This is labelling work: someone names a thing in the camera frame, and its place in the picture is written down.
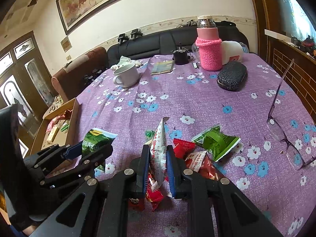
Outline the small red candy packet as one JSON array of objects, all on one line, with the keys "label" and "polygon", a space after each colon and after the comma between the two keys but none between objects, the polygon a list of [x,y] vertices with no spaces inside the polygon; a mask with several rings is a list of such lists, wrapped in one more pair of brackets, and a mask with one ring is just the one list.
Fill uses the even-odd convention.
[{"label": "small red candy packet", "polygon": [[174,154],[176,158],[184,159],[189,153],[194,152],[196,145],[193,142],[173,139],[174,143]]}]

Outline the white red snack packet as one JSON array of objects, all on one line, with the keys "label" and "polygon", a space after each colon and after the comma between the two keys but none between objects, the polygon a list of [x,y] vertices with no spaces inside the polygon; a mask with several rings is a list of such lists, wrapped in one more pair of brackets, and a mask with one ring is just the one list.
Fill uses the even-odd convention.
[{"label": "white red snack packet", "polygon": [[161,187],[166,177],[166,131],[165,123],[169,117],[163,117],[157,126],[150,145],[150,169],[155,181],[151,181],[151,191]]}]

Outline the green white snack packet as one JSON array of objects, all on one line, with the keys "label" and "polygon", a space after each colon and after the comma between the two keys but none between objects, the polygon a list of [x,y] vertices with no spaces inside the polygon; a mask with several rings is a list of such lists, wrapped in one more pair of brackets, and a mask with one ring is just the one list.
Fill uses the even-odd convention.
[{"label": "green white snack packet", "polygon": [[[91,129],[86,135],[83,140],[82,144],[82,157],[84,155],[88,155],[96,151],[97,149],[101,148],[103,145],[112,144],[113,140],[116,139],[117,134],[113,134],[107,131],[104,131],[99,128]],[[106,165],[105,162],[99,165],[94,170],[94,177],[100,177],[101,174],[106,173]]]}]

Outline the red gold long packet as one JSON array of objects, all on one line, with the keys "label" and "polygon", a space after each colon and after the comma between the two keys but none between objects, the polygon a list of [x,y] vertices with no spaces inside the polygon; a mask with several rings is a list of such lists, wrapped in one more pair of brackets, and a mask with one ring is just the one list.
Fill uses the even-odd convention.
[{"label": "red gold long packet", "polygon": [[146,189],[145,198],[130,198],[129,199],[129,208],[137,211],[144,211],[145,209],[145,199],[151,204],[151,210],[155,211],[159,204],[164,199],[161,190],[157,188],[153,191],[153,187],[157,184],[153,174],[148,173],[148,185]]}]

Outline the yellow cake bar packet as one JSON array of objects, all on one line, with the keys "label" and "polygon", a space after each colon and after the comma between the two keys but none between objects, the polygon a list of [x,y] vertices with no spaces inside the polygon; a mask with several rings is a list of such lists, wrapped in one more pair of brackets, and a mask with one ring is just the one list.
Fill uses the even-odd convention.
[{"label": "yellow cake bar packet", "polygon": [[48,134],[47,143],[53,143],[58,132],[59,132],[59,125],[56,124]]}]

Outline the pink character snack packet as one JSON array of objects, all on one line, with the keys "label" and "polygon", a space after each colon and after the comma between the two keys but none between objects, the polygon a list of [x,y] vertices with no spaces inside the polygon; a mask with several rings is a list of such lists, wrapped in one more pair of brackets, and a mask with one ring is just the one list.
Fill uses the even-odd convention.
[{"label": "pink character snack packet", "polygon": [[60,120],[60,116],[53,118],[47,126],[46,133],[50,132],[53,129],[53,127],[59,122],[59,120]]}]

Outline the dark red triangular packet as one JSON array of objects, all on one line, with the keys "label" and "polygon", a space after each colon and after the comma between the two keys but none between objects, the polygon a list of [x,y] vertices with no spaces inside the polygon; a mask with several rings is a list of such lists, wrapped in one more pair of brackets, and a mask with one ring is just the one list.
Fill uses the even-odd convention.
[{"label": "dark red triangular packet", "polygon": [[69,120],[72,116],[72,110],[65,110],[64,113],[58,118],[59,120]]}]

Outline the green pea snack packet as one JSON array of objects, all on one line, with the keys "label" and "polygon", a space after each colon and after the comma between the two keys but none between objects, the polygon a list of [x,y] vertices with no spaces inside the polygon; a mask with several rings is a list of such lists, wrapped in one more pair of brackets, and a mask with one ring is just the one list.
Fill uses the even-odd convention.
[{"label": "green pea snack packet", "polygon": [[222,133],[221,126],[217,124],[195,135],[191,142],[210,152],[212,160],[218,162],[235,148],[240,140],[240,137]]}]

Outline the dark red nut packet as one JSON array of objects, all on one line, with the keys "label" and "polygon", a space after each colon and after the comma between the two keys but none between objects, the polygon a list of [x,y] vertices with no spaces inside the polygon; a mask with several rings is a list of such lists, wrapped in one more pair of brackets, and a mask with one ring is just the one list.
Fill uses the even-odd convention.
[{"label": "dark red nut packet", "polygon": [[206,179],[219,181],[224,175],[214,166],[207,151],[189,153],[185,158],[186,167],[198,172]]}]

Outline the green clear candy packet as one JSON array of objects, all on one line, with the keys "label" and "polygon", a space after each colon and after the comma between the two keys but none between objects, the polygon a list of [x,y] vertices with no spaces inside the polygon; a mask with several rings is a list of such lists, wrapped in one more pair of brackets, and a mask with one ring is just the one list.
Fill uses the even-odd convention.
[{"label": "green clear candy packet", "polygon": [[146,141],[150,141],[153,139],[155,132],[153,130],[145,130],[145,138]]}]

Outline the white ceramic mug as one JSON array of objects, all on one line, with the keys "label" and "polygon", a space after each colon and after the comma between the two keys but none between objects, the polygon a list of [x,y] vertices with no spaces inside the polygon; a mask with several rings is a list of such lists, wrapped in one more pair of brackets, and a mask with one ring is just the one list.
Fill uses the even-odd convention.
[{"label": "white ceramic mug", "polygon": [[123,88],[132,87],[140,79],[135,63],[121,66],[114,71],[113,83]]}]

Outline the white cloth gloves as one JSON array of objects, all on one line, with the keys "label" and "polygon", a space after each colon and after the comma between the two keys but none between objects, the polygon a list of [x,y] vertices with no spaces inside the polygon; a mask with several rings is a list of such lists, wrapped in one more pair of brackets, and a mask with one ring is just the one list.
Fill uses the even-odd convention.
[{"label": "white cloth gloves", "polygon": [[110,69],[115,71],[119,69],[120,67],[128,65],[128,64],[134,64],[136,68],[143,66],[143,63],[139,60],[133,60],[131,58],[121,56],[119,62],[117,64],[112,65]]}]

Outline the black glasses case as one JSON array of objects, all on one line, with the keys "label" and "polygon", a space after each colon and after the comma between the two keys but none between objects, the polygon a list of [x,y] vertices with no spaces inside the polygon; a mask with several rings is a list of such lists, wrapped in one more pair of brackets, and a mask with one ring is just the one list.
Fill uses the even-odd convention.
[{"label": "black glasses case", "polygon": [[217,84],[227,91],[238,91],[244,84],[247,76],[247,68],[244,64],[231,61],[223,66],[217,75]]}]

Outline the black leather sofa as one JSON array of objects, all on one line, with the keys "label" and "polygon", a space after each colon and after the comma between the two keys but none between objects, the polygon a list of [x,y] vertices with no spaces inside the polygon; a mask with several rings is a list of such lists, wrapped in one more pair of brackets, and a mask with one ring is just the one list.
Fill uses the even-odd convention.
[{"label": "black leather sofa", "polygon": [[[246,36],[239,31],[235,23],[228,21],[217,22],[219,37],[223,41],[236,41],[249,45]],[[110,66],[117,64],[122,56],[139,60],[151,58],[155,55],[170,55],[179,47],[192,50],[196,41],[197,28],[186,26],[166,31],[155,32],[138,37],[134,40],[124,41],[122,44],[111,46],[107,50]]]}]

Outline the pink knit-sleeved thermos bottle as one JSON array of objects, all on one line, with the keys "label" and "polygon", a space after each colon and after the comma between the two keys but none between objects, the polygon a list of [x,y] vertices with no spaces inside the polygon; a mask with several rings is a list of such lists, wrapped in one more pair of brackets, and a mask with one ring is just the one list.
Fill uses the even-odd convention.
[{"label": "pink knit-sleeved thermos bottle", "polygon": [[197,17],[196,46],[199,49],[200,63],[206,71],[222,69],[222,40],[211,16]]}]

